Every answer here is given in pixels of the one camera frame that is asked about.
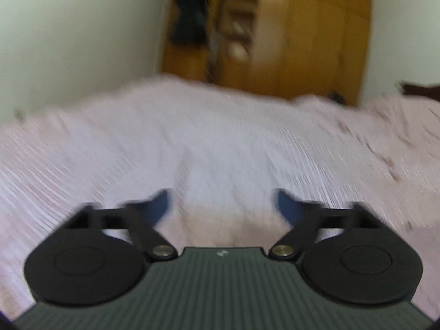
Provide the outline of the dark hanging clothes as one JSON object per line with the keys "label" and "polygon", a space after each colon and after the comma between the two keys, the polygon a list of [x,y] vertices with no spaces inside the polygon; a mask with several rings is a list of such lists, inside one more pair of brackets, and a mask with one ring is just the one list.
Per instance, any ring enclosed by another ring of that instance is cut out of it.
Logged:
{"label": "dark hanging clothes", "polygon": [[175,0],[179,10],[170,40],[175,45],[207,44],[209,0]]}

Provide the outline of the pink checkered bed cover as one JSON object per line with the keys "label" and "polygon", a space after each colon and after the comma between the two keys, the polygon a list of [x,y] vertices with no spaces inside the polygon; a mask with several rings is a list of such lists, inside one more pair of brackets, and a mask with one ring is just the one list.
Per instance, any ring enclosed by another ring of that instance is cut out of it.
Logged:
{"label": "pink checkered bed cover", "polygon": [[439,103],[363,108],[149,78],[1,125],[1,310],[32,305],[27,255],[81,204],[172,190],[159,231],[186,246],[269,247],[286,231],[274,190],[367,204],[419,253],[414,303],[439,316]]}

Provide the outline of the dark wooden headboard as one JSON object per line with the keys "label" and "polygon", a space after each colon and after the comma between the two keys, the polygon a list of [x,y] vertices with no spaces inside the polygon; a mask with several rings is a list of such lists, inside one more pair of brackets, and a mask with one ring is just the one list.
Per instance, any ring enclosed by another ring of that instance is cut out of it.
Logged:
{"label": "dark wooden headboard", "polygon": [[440,101],[440,84],[421,85],[403,81],[400,83],[400,93],[406,96],[421,96]]}

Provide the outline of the wooden wardrobe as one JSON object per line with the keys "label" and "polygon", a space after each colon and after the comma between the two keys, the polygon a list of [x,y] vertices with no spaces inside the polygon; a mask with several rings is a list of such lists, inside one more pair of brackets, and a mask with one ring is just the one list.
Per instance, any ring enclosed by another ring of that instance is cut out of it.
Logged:
{"label": "wooden wardrobe", "polygon": [[[209,0],[207,44],[175,45],[172,0],[161,70],[192,81],[292,99],[355,105],[368,55],[372,0]],[[242,43],[248,63],[227,55]]]}

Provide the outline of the white item on shelf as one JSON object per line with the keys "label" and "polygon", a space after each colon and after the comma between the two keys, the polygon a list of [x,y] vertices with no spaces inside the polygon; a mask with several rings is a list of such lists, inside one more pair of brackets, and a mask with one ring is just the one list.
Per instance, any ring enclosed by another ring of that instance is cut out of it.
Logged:
{"label": "white item on shelf", "polygon": [[250,60],[249,52],[239,41],[232,41],[228,44],[227,55],[237,63],[248,63]]}

